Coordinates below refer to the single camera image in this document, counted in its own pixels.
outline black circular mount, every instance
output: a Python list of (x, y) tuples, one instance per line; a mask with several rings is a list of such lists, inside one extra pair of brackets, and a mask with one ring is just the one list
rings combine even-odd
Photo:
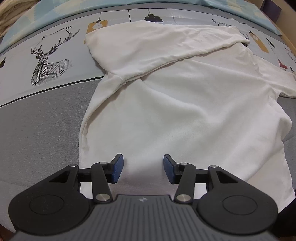
[(263, 232), (277, 217), (274, 200), (249, 184), (213, 188), (201, 197), (197, 211), (210, 226), (234, 235)]
[(87, 216), (89, 203), (80, 192), (60, 183), (31, 187), (9, 204), (9, 217), (15, 228), (34, 235), (63, 233)]

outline black stripe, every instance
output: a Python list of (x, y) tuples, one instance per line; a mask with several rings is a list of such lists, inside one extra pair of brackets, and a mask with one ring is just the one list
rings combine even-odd
[(130, 14), (129, 14), (129, 9), (128, 9), (128, 16), (130, 17), (130, 22), (131, 22), (131, 16), (130, 16)]
[(0, 105), (0, 108), (3, 107), (3, 106), (5, 106), (5, 105), (8, 105), (8, 104), (10, 104), (12, 102), (15, 102), (15, 101), (18, 101), (18, 100), (21, 100), (21, 99), (24, 99), (24, 98), (27, 98), (27, 97), (30, 97), (30, 96), (33, 96), (33, 95), (42, 93), (42, 92), (46, 92), (46, 91), (49, 91), (49, 90), (53, 90), (53, 89), (57, 89), (57, 88), (60, 88), (60, 87), (64, 87), (64, 86), (68, 86), (68, 85), (73, 85), (73, 84), (77, 84), (77, 83), (83, 83), (83, 82), (87, 82), (87, 81), (91, 81), (91, 80), (99, 80), (99, 79), (102, 79), (102, 78), (103, 78), (103, 76), (100, 76), (100, 77), (95, 77), (95, 78), (86, 79), (86, 80), (79, 80), (79, 81), (67, 83), (67, 84), (64, 84), (64, 85), (58, 85), (58, 86), (55, 86), (55, 87), (51, 87), (51, 88), (48, 88), (46, 90), (41, 90), (41, 91), (35, 92), (33, 94), (29, 94), (29, 95), (26, 95), (26, 96), (23, 96), (23, 97), (14, 99), (12, 101), (9, 101), (9, 102), (7, 102), (7, 103), (5, 103), (3, 105)]

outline deer antlers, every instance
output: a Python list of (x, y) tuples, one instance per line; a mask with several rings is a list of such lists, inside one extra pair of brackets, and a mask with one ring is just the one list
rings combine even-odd
[[(63, 43), (65, 43), (65, 42), (67, 42), (67, 41), (69, 41), (71, 38), (73, 38), (80, 30), (78, 30), (74, 35), (72, 35), (72, 33), (71, 32), (69, 32), (68, 30), (66, 30), (68, 33), (69, 33), (69, 36), (67, 37), (67, 38), (65, 38), (64, 39), (64, 41), (62, 42), (62, 39), (60, 38), (59, 39), (59, 42), (57, 43), (57, 44), (55, 44), (51, 49), (50, 49), (50, 51), (48, 51), (47, 53), (45, 53), (46, 55), (51, 55), (52, 53), (54, 53), (56, 50), (57, 50), (57, 47), (59, 47), (60, 45), (62, 45)], [(42, 46), (42, 44), (40, 45), (40, 47), (39, 47), (39, 49), (38, 50), (36, 50), (36, 47), (37, 47), (37, 45), (35, 46), (35, 48), (33, 49), (33, 48), (31, 48), (31, 53), (32, 54), (37, 54), (37, 55), (39, 55), (39, 56), (43, 56), (43, 55), (45, 55), (44, 53), (43, 53), (43, 50), (41, 50), (41, 46)]]
[(31, 48), (31, 53), (32, 53), (32, 54), (37, 54), (37, 55), (39, 55), (39, 56), (44, 55), (44, 54), (43, 54), (43, 50), (41, 50), (41, 46), (42, 46), (42, 44), (40, 45), (40, 47), (39, 47), (39, 49), (38, 49), (37, 51), (36, 51), (36, 47), (37, 47), (37, 46), (35, 46), (34, 49)]
[(62, 45), (63, 43), (69, 41), (71, 38), (73, 38), (80, 30), (78, 30), (74, 35), (72, 35), (71, 32), (69, 32), (68, 30), (66, 30), (69, 33), (69, 36), (67, 38), (64, 39), (64, 41), (62, 42), (62, 39), (59, 39), (59, 42), (57, 44), (55, 44), (50, 51), (47, 52), (48, 55), (54, 53), (57, 50), (57, 47), (59, 47), (60, 45)]

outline gray ribbed plate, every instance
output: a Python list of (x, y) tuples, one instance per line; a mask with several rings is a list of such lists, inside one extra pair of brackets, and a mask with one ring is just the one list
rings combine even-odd
[(115, 202), (95, 206), (80, 226), (63, 234), (38, 237), (18, 232), (12, 241), (274, 241), (267, 232), (253, 236), (220, 233), (198, 219), (189, 205), (169, 196), (119, 195)]

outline light blue blanket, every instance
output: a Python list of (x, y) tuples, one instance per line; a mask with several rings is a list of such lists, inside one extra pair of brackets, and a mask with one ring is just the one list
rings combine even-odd
[(279, 30), (254, 4), (244, 0), (41, 0), (9, 29), (0, 45), (0, 53), (23, 37), (59, 19), (94, 9), (147, 2), (211, 6), (248, 19), (275, 34), (280, 34)]

